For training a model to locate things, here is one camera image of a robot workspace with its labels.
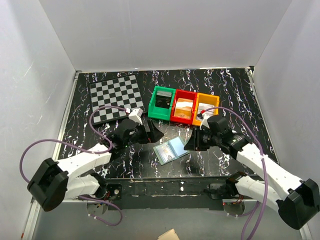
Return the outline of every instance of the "checkerboard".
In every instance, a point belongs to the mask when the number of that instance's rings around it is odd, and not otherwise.
[[[90,84],[92,111],[104,105],[145,110],[136,76],[123,76]],[[126,117],[124,111],[116,108],[99,110],[93,116],[93,124],[103,124]]]

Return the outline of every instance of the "cardboard piece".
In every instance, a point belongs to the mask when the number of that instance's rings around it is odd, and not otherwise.
[[[180,240],[178,235],[176,234],[176,231],[174,229],[171,229],[161,236],[158,237],[158,240]]]

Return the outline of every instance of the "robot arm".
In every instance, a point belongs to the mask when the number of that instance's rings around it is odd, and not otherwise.
[[[48,158],[41,163],[27,189],[45,212],[55,209],[64,199],[77,198],[81,195],[103,197],[107,187],[105,179],[97,174],[83,177],[80,175],[108,164],[121,155],[129,145],[155,143],[164,136],[152,120],[147,121],[148,128],[143,126],[141,114],[140,108],[134,109],[128,119],[123,120],[119,127],[107,136],[112,142],[110,152],[102,154],[83,152],[59,161]],[[89,151],[106,151],[108,149],[106,144],[106,142],[99,143]]]
[[[193,129],[185,150],[206,151],[217,146],[225,154],[231,155],[240,163],[248,166],[261,178],[264,177],[262,156],[258,147],[249,143],[243,134],[231,130],[227,120],[219,115],[203,116],[200,128]],[[263,156],[267,169],[268,194],[267,205],[278,211],[280,217],[292,228],[302,228],[320,211],[320,194],[317,183],[287,172],[267,155]],[[224,190],[230,196],[244,195],[263,201],[265,185],[255,181],[243,172],[237,172],[226,180]]]

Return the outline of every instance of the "black table surface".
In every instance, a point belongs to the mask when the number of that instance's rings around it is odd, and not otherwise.
[[[148,110],[155,86],[219,96],[220,106],[232,109],[239,114],[261,142],[264,153],[276,161],[247,71],[245,68],[222,68],[80,73],[63,140],[85,149],[96,145],[99,137],[92,132],[88,124],[92,113],[89,84],[135,74],[146,110]],[[234,115],[220,109],[219,114],[226,116],[235,131],[247,134],[246,128]],[[97,129],[108,135],[110,131],[118,127],[120,122],[121,120],[106,123]],[[128,146],[121,157],[94,171],[105,178],[228,176],[237,171],[253,174],[249,168],[222,153],[218,147],[211,147],[201,152],[193,151],[172,162],[160,165],[153,147],[177,136],[187,141],[191,136],[193,126],[159,119],[154,119],[154,124],[164,133],[160,142]],[[78,153],[79,151],[73,148],[62,146],[59,159]]]

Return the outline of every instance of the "white wall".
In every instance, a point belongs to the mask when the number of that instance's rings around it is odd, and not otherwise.
[[[57,137],[75,70],[38,0],[0,1],[0,21],[0,239],[17,240],[31,201],[21,154]],[[27,154],[29,179],[53,149],[42,143]]]
[[[294,0],[254,71],[280,164],[320,186],[320,2]],[[320,213],[309,222],[320,239]]]
[[[82,71],[255,65],[292,0],[40,0]]]

